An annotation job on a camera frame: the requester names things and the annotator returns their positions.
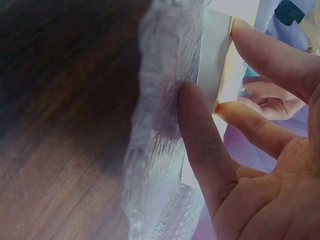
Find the dark blue object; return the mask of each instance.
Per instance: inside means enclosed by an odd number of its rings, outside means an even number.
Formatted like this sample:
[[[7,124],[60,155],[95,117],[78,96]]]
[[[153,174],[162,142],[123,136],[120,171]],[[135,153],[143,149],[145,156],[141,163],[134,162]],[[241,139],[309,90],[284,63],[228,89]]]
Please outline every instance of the dark blue object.
[[[274,15],[286,26],[291,26],[294,21],[301,23],[305,13],[300,10],[292,1],[284,0],[275,9]]]

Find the brown wooden surface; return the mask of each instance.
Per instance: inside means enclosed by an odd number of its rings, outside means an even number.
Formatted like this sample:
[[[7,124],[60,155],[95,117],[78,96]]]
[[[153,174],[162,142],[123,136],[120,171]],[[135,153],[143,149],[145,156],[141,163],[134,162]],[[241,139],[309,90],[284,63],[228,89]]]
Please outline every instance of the brown wooden surface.
[[[125,240],[150,0],[0,0],[0,240]]]

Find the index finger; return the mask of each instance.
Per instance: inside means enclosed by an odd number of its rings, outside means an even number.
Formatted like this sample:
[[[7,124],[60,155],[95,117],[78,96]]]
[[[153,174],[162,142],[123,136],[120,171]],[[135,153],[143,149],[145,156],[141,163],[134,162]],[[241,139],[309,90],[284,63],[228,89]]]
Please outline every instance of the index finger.
[[[196,85],[182,86],[178,120],[190,165],[213,218],[238,183],[239,166],[225,149],[204,94]]]
[[[235,19],[231,37],[242,58],[262,77],[305,103],[320,82],[320,58],[258,32]]]

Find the bubble wrap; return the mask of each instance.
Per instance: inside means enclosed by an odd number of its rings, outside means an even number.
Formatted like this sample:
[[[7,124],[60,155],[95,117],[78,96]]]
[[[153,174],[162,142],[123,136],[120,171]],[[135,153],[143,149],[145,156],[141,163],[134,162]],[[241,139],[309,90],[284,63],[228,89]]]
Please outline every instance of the bubble wrap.
[[[140,23],[140,97],[123,166],[130,240],[190,240],[204,206],[199,190],[180,184],[176,97],[184,81],[196,82],[209,1],[153,0]]]

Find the skin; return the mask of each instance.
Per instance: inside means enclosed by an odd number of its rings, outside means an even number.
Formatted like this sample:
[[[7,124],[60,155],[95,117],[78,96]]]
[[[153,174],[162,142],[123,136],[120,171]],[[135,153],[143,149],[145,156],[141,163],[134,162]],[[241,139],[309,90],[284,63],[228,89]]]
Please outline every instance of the skin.
[[[202,91],[178,95],[188,158],[218,240],[320,239],[320,58],[291,48],[237,19],[232,39],[264,79],[309,105],[308,138],[294,135],[241,102],[216,113],[277,160],[271,173],[237,163],[221,141]]]
[[[246,79],[244,88],[252,97],[239,97],[238,101],[268,120],[288,120],[305,105],[292,93],[262,77]]]

